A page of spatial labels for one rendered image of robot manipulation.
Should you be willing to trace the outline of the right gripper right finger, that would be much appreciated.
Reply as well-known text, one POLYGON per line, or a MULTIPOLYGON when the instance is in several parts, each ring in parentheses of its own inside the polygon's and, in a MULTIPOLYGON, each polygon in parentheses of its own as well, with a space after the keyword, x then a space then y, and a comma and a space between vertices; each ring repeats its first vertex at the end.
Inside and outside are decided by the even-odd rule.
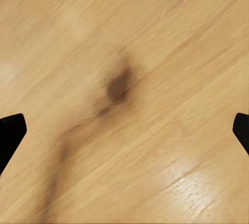
POLYGON ((237 113, 232 130, 249 155, 249 115, 237 113))

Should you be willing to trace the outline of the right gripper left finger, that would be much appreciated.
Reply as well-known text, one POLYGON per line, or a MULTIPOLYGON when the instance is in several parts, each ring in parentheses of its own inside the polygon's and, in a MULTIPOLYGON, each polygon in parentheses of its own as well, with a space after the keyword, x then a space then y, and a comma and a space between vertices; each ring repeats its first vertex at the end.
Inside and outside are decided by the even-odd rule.
POLYGON ((23 113, 0 119, 0 175, 27 132, 23 113))

